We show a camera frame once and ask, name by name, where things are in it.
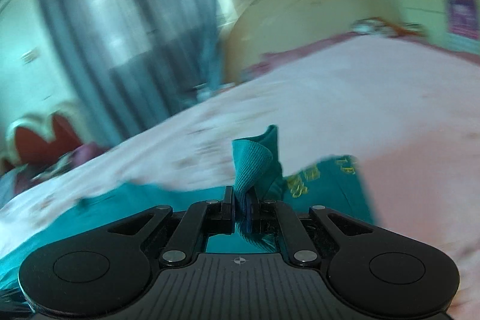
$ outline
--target teal shirt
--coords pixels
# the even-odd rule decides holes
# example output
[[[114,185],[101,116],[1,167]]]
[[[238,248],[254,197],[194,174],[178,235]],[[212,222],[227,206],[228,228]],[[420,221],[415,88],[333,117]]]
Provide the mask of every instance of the teal shirt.
[[[321,204],[375,223],[359,174],[350,157],[332,157],[284,178],[278,161],[277,140],[278,129],[270,126],[263,135],[232,142],[236,169],[234,192],[239,204],[237,214],[244,215],[245,193],[255,186],[259,199],[283,200],[295,211],[307,212],[310,206]],[[185,211],[194,202],[221,200],[224,190],[224,187],[213,187],[196,191],[169,191],[155,185],[125,183],[98,197],[81,199],[45,230],[0,259],[0,290],[18,287],[18,269],[37,248],[156,205],[171,205],[174,211]],[[259,244],[258,238],[249,238],[237,225],[237,231],[231,236],[210,238],[207,251],[236,254],[268,251]]]

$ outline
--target bed sheet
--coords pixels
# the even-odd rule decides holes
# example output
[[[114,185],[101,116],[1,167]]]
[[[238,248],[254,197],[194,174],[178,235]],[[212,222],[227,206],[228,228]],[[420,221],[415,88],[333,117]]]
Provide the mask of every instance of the bed sheet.
[[[418,44],[363,36],[222,93],[0,211],[0,257],[80,197],[126,181],[177,190],[231,184],[233,139],[279,126],[289,175],[351,154],[381,225],[434,245],[461,272],[451,313],[480,310],[480,67]]]

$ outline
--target purple poster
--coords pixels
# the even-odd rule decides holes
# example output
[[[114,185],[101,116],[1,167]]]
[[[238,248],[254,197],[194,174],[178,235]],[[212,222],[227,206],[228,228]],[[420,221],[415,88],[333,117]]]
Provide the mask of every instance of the purple poster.
[[[450,33],[478,40],[476,0],[447,0],[447,16]]]

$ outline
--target sheer curtain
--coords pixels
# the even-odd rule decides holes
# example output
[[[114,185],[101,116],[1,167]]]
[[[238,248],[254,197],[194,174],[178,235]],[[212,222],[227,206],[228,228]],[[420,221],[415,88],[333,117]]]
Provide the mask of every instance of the sheer curtain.
[[[217,0],[40,0],[92,133],[116,145],[222,81]]]

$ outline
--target gray curtain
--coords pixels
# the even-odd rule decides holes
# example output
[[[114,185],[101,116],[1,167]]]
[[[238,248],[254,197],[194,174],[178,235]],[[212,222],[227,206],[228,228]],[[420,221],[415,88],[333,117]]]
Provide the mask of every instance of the gray curtain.
[[[217,0],[40,0],[92,133],[116,145],[222,81]]]

